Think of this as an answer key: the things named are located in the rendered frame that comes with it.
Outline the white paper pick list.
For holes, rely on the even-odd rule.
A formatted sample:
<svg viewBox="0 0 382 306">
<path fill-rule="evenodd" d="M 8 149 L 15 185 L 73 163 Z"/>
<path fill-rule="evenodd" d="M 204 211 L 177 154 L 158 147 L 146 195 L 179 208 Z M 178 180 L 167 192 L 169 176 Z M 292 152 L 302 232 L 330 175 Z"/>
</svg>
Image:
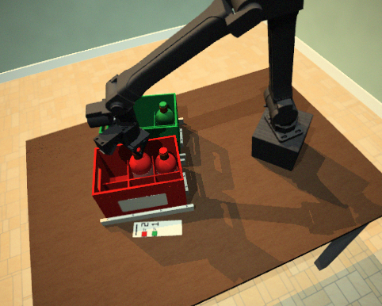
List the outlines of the white paper pick list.
<svg viewBox="0 0 382 306">
<path fill-rule="evenodd" d="M 134 223 L 133 238 L 182 235 L 181 220 Z"/>
</svg>

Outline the red crate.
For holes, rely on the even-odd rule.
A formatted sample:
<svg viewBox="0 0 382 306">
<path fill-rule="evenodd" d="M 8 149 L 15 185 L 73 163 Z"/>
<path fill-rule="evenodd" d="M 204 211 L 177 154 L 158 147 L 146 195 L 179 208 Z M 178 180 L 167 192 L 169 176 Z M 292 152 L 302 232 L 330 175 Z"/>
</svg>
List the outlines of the red crate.
<svg viewBox="0 0 382 306">
<path fill-rule="evenodd" d="M 175 157 L 178 171 L 157 174 L 155 160 L 161 147 Z M 187 205 L 179 152 L 160 137 L 149 139 L 144 153 L 151 158 L 154 175 L 134 178 L 129 166 L 132 152 L 123 144 L 117 145 L 113 155 L 94 148 L 92 197 L 105 218 Z"/>
</svg>

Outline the green bottle crate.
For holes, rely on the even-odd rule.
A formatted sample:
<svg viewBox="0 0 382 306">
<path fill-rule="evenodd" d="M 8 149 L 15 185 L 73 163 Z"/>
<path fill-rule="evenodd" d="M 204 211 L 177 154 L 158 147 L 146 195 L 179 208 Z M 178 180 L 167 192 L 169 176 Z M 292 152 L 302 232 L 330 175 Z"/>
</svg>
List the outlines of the green bottle crate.
<svg viewBox="0 0 382 306">
<path fill-rule="evenodd" d="M 157 126 L 156 113 L 160 110 L 159 103 L 162 101 L 174 113 L 175 124 Z M 135 101 L 133 109 L 139 127 L 150 134 L 149 139 L 176 135 L 178 152 L 181 154 L 178 109 L 167 97 L 162 94 L 144 95 Z"/>
</svg>

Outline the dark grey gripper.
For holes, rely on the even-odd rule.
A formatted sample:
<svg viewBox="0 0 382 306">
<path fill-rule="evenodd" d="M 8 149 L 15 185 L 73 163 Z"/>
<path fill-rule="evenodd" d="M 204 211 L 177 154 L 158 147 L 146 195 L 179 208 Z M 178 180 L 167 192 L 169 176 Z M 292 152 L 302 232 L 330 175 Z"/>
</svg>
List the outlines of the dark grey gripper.
<svg viewBox="0 0 382 306">
<path fill-rule="evenodd" d="M 150 138 L 150 134 L 148 132 L 146 132 L 145 130 L 143 130 L 142 128 L 139 127 L 137 119 L 130 126 L 120 126 L 120 125 L 118 125 L 118 126 L 120 128 L 130 128 L 133 125 L 135 127 L 136 135 L 137 135 L 138 138 L 135 141 L 133 141 L 131 144 L 129 144 L 129 145 L 126 144 L 123 140 L 120 140 L 120 143 L 122 143 L 127 149 L 131 150 L 136 155 L 141 157 L 143 155 L 143 153 L 144 153 L 144 149 L 145 149 L 145 147 L 147 145 L 147 142 L 148 142 L 148 140 Z M 141 152 L 140 153 L 137 151 L 138 147 L 141 147 Z"/>
</svg>

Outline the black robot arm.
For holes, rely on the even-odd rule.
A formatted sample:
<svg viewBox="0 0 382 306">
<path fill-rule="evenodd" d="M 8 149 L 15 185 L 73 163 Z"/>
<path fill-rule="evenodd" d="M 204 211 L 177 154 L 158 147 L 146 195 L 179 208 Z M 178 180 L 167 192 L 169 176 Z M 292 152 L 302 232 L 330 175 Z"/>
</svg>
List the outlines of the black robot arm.
<svg viewBox="0 0 382 306">
<path fill-rule="evenodd" d="M 264 107 L 269 113 L 265 120 L 279 143 L 301 136 L 303 129 L 292 98 L 292 71 L 296 18 L 303 8 L 304 0 L 214 0 L 136 65 L 112 77 L 105 84 L 102 101 L 86 105 L 91 128 L 111 125 L 94 138 L 97 147 L 103 154 L 113 155 L 120 140 L 128 145 L 135 141 L 134 125 L 118 125 L 130 126 L 136 121 L 136 100 L 219 39 L 228 34 L 239 38 L 262 20 L 267 20 L 269 50 L 269 88 L 264 91 Z"/>
</svg>

